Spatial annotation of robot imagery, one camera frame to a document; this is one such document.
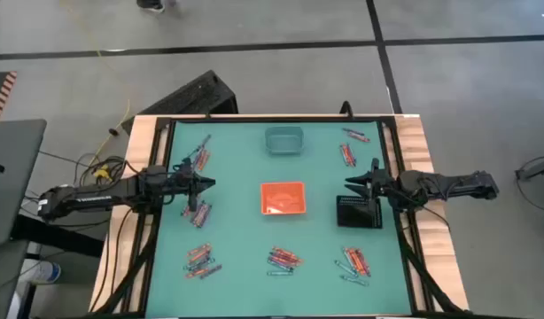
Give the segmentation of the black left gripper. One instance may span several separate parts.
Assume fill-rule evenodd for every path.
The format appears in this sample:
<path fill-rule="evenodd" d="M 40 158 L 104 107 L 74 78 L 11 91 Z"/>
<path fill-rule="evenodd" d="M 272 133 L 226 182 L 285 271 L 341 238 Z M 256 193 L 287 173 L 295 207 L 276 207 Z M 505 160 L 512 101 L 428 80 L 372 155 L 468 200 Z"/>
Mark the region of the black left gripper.
<path fill-rule="evenodd" d="M 179 164 L 173 165 L 173 174 L 170 176 L 170 186 L 175 194 L 183 194 L 188 198 L 188 207 L 190 211 L 198 209 L 198 197 L 201 190 L 200 181 L 204 188 L 215 186 L 215 180 L 208 177 L 200 177 L 193 168 L 189 157 L 183 159 Z"/>

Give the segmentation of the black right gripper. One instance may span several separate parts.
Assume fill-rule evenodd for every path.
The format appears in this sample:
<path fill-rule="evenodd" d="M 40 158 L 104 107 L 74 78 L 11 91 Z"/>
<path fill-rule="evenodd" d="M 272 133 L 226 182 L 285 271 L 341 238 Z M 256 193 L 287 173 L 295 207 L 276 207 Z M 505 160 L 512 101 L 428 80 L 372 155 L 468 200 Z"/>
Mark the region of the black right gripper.
<path fill-rule="evenodd" d="M 346 184 L 345 187 L 363 198 L 368 198 L 368 209 L 370 213 L 380 211 L 379 198 L 387 198 L 389 205 L 394 211 L 399 210 L 399 201 L 396 193 L 396 181 L 390 176 L 386 169 L 379 167 L 379 159 L 371 161 L 369 174 L 346 178 L 348 183 L 369 184 L 369 186 Z"/>

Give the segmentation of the crayons mid pile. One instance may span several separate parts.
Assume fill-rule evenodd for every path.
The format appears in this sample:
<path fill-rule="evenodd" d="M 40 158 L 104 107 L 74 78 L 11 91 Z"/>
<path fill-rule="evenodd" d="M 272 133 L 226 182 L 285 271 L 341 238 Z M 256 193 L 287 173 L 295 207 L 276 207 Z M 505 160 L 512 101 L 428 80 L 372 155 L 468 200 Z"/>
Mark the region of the crayons mid pile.
<path fill-rule="evenodd" d="M 196 227 L 200 228 L 205 221 L 206 213 L 208 210 L 209 210 L 209 205 L 206 203 L 203 203 L 198 208 L 198 211 L 195 213 L 195 215 L 191 219 L 191 223 L 195 225 Z"/>

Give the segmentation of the crayons bottom left pile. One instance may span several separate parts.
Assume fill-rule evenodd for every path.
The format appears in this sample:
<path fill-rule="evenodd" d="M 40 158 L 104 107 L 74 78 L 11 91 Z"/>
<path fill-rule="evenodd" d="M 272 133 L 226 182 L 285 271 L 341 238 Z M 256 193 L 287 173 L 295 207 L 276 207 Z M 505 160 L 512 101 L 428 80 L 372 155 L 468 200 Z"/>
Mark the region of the crayons bottom left pile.
<path fill-rule="evenodd" d="M 185 265 L 183 268 L 187 271 L 193 272 L 201 268 L 204 268 L 213 262 L 215 262 L 214 258 L 208 258 L 208 259 L 196 261 L 192 264 Z"/>

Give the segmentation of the black plastic basket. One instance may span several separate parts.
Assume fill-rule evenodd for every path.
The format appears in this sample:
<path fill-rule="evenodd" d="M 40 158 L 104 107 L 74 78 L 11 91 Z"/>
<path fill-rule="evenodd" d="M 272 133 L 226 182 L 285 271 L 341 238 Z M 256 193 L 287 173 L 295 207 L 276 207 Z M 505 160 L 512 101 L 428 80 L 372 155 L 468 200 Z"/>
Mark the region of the black plastic basket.
<path fill-rule="evenodd" d="M 339 227 L 382 229 L 382 211 L 378 198 L 337 196 L 337 224 Z"/>

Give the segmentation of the orange plastic basket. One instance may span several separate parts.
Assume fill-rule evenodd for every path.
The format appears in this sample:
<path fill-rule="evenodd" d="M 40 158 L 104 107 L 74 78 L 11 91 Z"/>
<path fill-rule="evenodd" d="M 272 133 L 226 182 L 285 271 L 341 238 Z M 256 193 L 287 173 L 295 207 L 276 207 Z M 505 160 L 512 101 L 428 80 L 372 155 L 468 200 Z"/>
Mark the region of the orange plastic basket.
<path fill-rule="evenodd" d="M 260 210 L 264 215 L 305 214 L 303 182 L 263 183 L 260 186 Z"/>

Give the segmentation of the black perforated computer case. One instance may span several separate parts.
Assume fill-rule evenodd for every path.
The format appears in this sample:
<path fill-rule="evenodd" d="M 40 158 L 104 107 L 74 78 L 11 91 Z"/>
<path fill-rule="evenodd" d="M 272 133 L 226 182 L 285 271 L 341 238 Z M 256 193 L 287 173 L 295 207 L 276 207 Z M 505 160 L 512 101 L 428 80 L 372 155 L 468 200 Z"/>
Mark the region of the black perforated computer case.
<path fill-rule="evenodd" d="M 209 70 L 138 115 L 237 114 L 237 98 L 233 90 Z"/>

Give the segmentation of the teal plastic bin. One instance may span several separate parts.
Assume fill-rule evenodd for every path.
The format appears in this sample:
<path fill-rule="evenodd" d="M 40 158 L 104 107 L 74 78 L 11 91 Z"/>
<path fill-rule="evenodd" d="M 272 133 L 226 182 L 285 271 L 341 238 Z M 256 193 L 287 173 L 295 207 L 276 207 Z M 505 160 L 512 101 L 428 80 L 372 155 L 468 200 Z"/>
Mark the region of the teal plastic bin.
<path fill-rule="evenodd" d="M 301 127 L 271 127 L 265 130 L 265 146 L 272 155 L 295 155 L 303 150 Z"/>

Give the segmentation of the green table mat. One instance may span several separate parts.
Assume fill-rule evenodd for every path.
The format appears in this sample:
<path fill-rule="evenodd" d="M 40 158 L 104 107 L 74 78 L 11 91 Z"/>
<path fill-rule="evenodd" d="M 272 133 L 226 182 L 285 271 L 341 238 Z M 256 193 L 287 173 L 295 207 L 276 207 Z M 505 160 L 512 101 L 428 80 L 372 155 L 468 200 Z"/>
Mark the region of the green table mat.
<path fill-rule="evenodd" d="M 210 152 L 203 175 L 216 181 L 201 198 L 212 205 L 205 225 L 197 228 L 181 216 L 187 199 L 178 196 L 161 215 L 146 314 L 149 317 L 262 315 L 404 315 L 411 309 L 392 209 L 381 205 L 383 228 L 342 228 L 336 197 L 346 194 L 346 178 L 362 175 L 374 158 L 382 159 L 377 124 L 355 122 L 369 143 L 349 140 L 343 122 L 305 123 L 303 150 L 273 156 L 265 147 L 263 123 L 185 123 L 175 126 L 171 162 L 178 163 L 202 140 Z M 347 167 L 339 150 L 349 143 L 356 167 Z M 264 215 L 263 183 L 303 182 L 305 214 Z M 187 252 L 211 245 L 222 269 L 205 279 L 186 278 Z M 274 246 L 303 262 L 293 276 L 267 276 L 282 270 L 267 263 Z M 342 247 L 362 251 L 371 276 L 347 282 L 334 260 L 349 266 Z"/>

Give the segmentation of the black desk base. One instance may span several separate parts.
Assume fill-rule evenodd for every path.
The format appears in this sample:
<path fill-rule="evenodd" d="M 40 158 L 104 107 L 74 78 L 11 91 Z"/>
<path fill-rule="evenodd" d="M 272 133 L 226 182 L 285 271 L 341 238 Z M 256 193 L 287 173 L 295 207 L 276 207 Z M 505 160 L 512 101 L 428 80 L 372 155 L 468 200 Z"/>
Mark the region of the black desk base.
<path fill-rule="evenodd" d="M 19 215 L 11 231 L 11 238 L 53 246 L 71 253 L 100 257 L 104 241 L 71 230 L 51 226 L 33 218 Z"/>

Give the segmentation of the grey stand base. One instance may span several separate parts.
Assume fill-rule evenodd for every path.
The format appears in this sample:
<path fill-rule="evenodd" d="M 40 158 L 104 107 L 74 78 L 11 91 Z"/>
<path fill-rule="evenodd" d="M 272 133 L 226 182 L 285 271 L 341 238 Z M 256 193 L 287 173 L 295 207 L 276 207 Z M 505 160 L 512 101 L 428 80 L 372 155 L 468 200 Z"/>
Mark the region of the grey stand base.
<path fill-rule="evenodd" d="M 528 181 L 538 175 L 544 175 L 544 156 L 531 159 L 516 170 L 518 181 Z"/>

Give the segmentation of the person's shoe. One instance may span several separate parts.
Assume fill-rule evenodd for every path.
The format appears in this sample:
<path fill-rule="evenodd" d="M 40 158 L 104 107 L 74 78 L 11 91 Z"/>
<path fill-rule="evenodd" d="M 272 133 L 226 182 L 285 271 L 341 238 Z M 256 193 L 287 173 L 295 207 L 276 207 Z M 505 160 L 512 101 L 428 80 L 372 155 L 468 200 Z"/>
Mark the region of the person's shoe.
<path fill-rule="evenodd" d="M 162 0 L 136 0 L 136 4 L 139 8 L 150 12 L 161 13 L 165 10 Z"/>

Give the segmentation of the white blue bottle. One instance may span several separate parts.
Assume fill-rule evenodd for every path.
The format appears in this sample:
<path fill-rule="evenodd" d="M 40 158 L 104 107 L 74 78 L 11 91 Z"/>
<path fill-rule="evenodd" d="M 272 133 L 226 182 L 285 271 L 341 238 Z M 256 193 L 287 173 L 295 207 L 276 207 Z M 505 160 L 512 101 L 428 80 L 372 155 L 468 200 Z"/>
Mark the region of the white blue bottle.
<path fill-rule="evenodd" d="M 25 259 L 19 281 L 31 284 L 54 284 L 61 275 L 61 267 L 52 261 Z"/>

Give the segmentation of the grey desk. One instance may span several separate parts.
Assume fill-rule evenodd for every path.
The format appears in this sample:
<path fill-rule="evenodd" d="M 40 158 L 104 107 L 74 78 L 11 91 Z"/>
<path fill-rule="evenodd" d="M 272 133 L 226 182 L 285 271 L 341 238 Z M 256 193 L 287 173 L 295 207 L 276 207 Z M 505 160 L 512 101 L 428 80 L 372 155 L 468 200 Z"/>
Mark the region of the grey desk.
<path fill-rule="evenodd" d="M 28 246 L 25 240 L 0 245 L 0 319 L 8 314 Z"/>
<path fill-rule="evenodd" d="M 11 236 L 46 126 L 45 120 L 0 121 L 0 245 Z"/>

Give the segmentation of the black metal table frame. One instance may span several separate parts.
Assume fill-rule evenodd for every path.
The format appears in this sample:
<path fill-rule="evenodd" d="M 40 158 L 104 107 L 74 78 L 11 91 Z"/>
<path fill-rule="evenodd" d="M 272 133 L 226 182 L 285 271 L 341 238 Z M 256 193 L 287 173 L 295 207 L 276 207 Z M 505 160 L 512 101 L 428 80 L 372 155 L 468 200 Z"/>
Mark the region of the black metal table frame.
<path fill-rule="evenodd" d="M 374 122 L 378 127 L 383 158 L 381 168 L 392 176 L 403 171 L 431 172 L 433 165 L 428 151 L 420 118 L 416 115 L 355 115 L 348 120 L 342 114 L 320 115 L 176 115 L 162 117 L 140 115 L 134 120 L 129 136 L 126 158 L 128 166 L 125 176 L 151 164 L 160 164 L 170 169 L 171 150 L 175 126 L 185 123 L 263 123 L 271 127 L 301 127 L 305 123 L 343 122 L 347 128 L 355 122 Z M 109 310 L 121 315 L 136 312 L 146 314 L 152 272 L 155 262 L 161 215 L 165 206 L 175 197 L 167 197 L 153 214 L 128 206 L 116 206 L 110 221 L 110 234 L 105 241 L 97 281 L 93 291 L 91 307 L 95 311 Z M 380 199 L 380 206 L 389 202 Z M 434 309 L 435 301 L 425 296 L 427 285 L 423 284 L 413 270 L 414 261 L 422 261 L 437 284 L 458 307 L 466 307 L 467 300 L 455 258 L 455 250 L 447 227 L 442 222 L 444 204 L 440 200 L 428 203 L 415 213 L 394 211 L 397 241 L 405 271 L 411 309 Z M 318 317 L 318 316 L 373 316 L 372 315 L 262 315 L 266 317 Z"/>

